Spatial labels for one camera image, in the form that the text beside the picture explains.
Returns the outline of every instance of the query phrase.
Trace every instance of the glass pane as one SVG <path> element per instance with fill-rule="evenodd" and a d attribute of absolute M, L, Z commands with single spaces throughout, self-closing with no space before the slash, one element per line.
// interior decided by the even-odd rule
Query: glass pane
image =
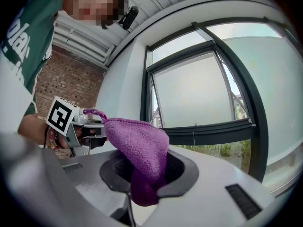
<path fill-rule="evenodd" d="M 152 52 L 152 64 L 173 53 L 202 42 L 205 42 L 205 39 L 202 38 L 196 31 L 183 35 L 155 49 Z"/>
<path fill-rule="evenodd" d="M 186 127 L 229 122 L 232 97 L 213 53 L 154 74 L 162 126 Z"/>
<path fill-rule="evenodd" d="M 161 118 L 157 103 L 157 98 L 155 94 L 155 89 L 152 87 L 152 115 L 151 115 L 151 124 L 156 128 L 162 128 Z"/>
<path fill-rule="evenodd" d="M 259 23 L 223 24 L 207 29 L 222 40 L 236 37 L 281 37 L 268 25 Z"/>
<path fill-rule="evenodd" d="M 285 162 L 290 162 L 287 156 L 303 142 L 303 94 L 298 93 L 303 89 L 302 58 L 285 38 L 236 37 L 223 41 L 243 62 L 260 93 L 268 126 L 267 165 L 269 169 L 279 166 L 279 170 L 268 173 L 270 177 L 265 177 L 263 184 L 274 190 L 286 183 L 281 179 L 294 176 L 292 170 L 284 170 L 290 169 Z"/>
<path fill-rule="evenodd" d="M 250 140 L 242 140 L 233 143 L 205 145 L 205 146 L 184 146 L 173 145 L 186 148 L 195 152 L 218 157 L 228 161 L 243 172 L 248 173 L 250 166 Z"/>
<path fill-rule="evenodd" d="M 245 108 L 245 104 L 243 102 L 243 97 L 240 93 L 240 90 L 238 88 L 238 85 L 233 78 L 231 72 L 229 71 L 228 67 L 226 66 L 225 62 L 222 60 L 220 55 L 218 55 L 219 61 L 223 65 L 223 69 L 225 71 L 225 74 L 227 76 L 231 91 L 232 91 L 232 98 L 233 98 L 233 105 L 235 109 L 235 119 L 245 119 L 248 117 L 247 109 Z"/>

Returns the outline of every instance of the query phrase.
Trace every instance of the brick wall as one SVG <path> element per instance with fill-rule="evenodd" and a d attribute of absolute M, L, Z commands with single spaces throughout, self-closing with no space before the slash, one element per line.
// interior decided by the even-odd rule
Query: brick wall
<path fill-rule="evenodd" d="M 37 78 L 38 118 L 46 119 L 54 96 L 63 97 L 80 108 L 94 107 L 104 75 L 101 68 L 89 61 L 53 46 L 52 57 Z"/>

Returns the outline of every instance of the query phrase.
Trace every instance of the hand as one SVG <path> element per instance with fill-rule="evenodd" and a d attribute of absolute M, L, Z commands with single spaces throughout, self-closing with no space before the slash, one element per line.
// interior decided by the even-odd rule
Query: hand
<path fill-rule="evenodd" d="M 82 128 L 79 127 L 79 126 L 75 126 L 74 129 L 75 129 L 76 136 L 77 136 L 78 140 L 80 141 L 82 139 L 82 130 L 81 130 Z M 95 129 L 91 129 L 90 133 L 94 134 L 94 133 L 96 133 L 96 130 Z M 60 133 L 59 133 L 59 136 L 58 136 L 58 141 L 59 141 L 60 145 L 63 148 L 69 148 L 70 147 L 68 145 L 68 143 L 66 142 L 65 137 L 62 134 L 60 134 Z"/>

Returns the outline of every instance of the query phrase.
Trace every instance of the frosted glass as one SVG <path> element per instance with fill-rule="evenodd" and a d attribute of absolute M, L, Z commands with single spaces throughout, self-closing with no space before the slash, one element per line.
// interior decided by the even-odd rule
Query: frosted glass
<path fill-rule="evenodd" d="M 205 42 L 206 40 L 201 37 L 196 31 L 183 35 L 174 39 L 152 52 L 152 63 L 156 63 L 165 57 L 172 55 L 178 51 L 186 49 L 195 44 Z"/>
<path fill-rule="evenodd" d="M 232 120 L 226 85 L 212 53 L 154 75 L 163 127 Z"/>
<path fill-rule="evenodd" d="M 283 38 L 224 40 L 247 67 L 265 108 L 270 165 L 303 142 L 303 64 Z"/>

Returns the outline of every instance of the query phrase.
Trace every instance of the white wall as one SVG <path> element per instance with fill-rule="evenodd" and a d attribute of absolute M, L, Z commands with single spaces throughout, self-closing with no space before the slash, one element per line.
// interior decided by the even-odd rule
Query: white wall
<path fill-rule="evenodd" d="M 107 71 L 98 94 L 96 108 L 102 110 L 108 118 L 140 119 L 145 47 L 138 40 L 134 40 Z M 103 147 L 97 147 L 91 153 L 113 149 L 114 147 L 106 142 Z"/>

